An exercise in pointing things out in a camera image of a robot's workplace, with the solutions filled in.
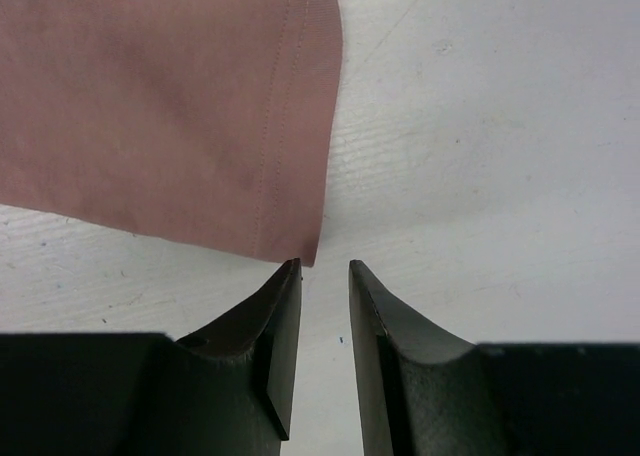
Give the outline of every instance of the white surface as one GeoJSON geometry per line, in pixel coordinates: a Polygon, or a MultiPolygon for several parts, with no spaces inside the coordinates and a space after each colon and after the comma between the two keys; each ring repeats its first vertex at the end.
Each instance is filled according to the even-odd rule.
{"type": "MultiPolygon", "coordinates": [[[[283,455],[362,454],[351,258],[471,341],[640,338],[638,0],[340,2],[344,77],[283,455]]],[[[275,269],[7,207],[0,242],[3,331],[180,336],[275,269]]]]}

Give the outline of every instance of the scratched white surface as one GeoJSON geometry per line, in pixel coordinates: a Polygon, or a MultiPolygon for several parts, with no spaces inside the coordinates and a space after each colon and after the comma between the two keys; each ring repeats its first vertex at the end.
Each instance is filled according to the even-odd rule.
{"type": "MultiPolygon", "coordinates": [[[[640,339],[638,0],[340,3],[344,78],[283,455],[362,454],[351,258],[471,341],[640,339]]],[[[2,331],[180,336],[275,269],[8,207],[0,245],[2,331]]]]}

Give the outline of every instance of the seam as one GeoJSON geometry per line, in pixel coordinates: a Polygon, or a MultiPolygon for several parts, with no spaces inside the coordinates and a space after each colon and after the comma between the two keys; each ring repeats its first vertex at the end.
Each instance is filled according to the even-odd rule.
{"type": "Polygon", "coordinates": [[[265,159],[266,159],[266,143],[269,136],[269,121],[271,118],[271,103],[273,102],[273,88],[275,86],[276,72],[280,64],[280,57],[282,56],[282,46],[284,44],[284,33],[289,22],[289,15],[291,13],[291,0],[287,0],[285,6],[284,17],[282,19],[282,26],[280,28],[280,36],[278,37],[278,50],[276,51],[276,58],[271,68],[271,75],[269,77],[269,91],[267,96],[267,109],[264,115],[264,123],[262,127],[262,137],[260,139],[260,182],[258,183],[258,201],[256,203],[254,229],[253,229],[253,241],[251,242],[251,254],[255,257],[258,253],[258,239],[260,234],[260,219],[262,213],[262,196],[264,193],[264,179],[265,179],[265,159]]]}
{"type": "Polygon", "coordinates": [[[296,54],[293,59],[293,64],[291,65],[291,77],[289,78],[289,82],[287,83],[287,89],[285,92],[285,103],[284,108],[282,110],[282,124],[280,125],[280,138],[278,139],[277,153],[276,153],[276,177],[275,177],[275,189],[273,195],[273,206],[271,212],[271,219],[269,221],[269,227],[273,228],[278,212],[278,204],[280,197],[280,172],[282,169],[282,150],[284,147],[284,139],[285,139],[285,128],[287,125],[287,117],[289,114],[289,105],[291,103],[291,88],[293,87],[293,81],[295,79],[295,75],[298,72],[298,63],[300,61],[300,53],[302,52],[302,45],[304,44],[304,37],[307,32],[307,23],[309,17],[309,3],[310,0],[305,0],[304,6],[304,17],[302,20],[302,30],[300,31],[300,36],[298,37],[298,43],[296,45],[296,54]]]}

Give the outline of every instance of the black metal jaw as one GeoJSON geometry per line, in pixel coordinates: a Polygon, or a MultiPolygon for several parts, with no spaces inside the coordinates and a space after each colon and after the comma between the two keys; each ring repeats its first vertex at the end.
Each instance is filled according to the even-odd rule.
{"type": "Polygon", "coordinates": [[[300,262],[177,343],[0,336],[0,454],[276,456],[288,439],[300,262]]]}
{"type": "Polygon", "coordinates": [[[366,456],[640,454],[639,345],[475,346],[349,279],[366,456]]]}

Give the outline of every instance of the pink cloth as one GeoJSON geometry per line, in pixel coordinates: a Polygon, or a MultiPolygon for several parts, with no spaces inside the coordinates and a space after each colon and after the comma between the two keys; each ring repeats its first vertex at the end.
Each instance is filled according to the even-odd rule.
{"type": "Polygon", "coordinates": [[[314,262],[337,0],[0,0],[0,202],[314,262]]]}

